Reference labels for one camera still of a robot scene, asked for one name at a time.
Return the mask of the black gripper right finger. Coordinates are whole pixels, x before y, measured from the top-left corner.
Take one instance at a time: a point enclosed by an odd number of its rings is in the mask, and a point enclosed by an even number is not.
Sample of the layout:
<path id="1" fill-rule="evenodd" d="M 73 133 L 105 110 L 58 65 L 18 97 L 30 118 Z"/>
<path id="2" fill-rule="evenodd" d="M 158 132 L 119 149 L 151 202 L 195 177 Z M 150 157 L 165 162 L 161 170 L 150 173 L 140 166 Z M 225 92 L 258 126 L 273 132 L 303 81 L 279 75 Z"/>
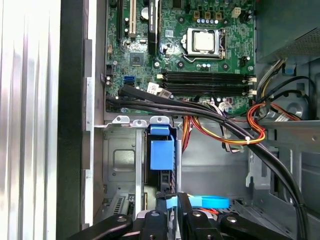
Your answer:
<path id="1" fill-rule="evenodd" d="M 289 237 L 252 222 L 236 213 L 214 220 L 193 209 L 188 195 L 177 194 L 177 218 L 183 240 L 288 240 Z"/>

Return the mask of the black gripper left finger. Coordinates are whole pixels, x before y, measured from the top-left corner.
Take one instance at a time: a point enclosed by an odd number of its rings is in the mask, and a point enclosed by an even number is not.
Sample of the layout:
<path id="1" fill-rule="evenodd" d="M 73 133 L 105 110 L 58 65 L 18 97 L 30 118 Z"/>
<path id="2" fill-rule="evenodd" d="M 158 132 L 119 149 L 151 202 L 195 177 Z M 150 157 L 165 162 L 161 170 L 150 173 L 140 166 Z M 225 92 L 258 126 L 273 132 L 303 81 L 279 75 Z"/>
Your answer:
<path id="1" fill-rule="evenodd" d="M 125 214 L 112 215 L 78 233 L 69 240 L 166 240 L 168 238 L 168 193 L 156 193 L 155 209 L 140 211 L 135 220 Z"/>

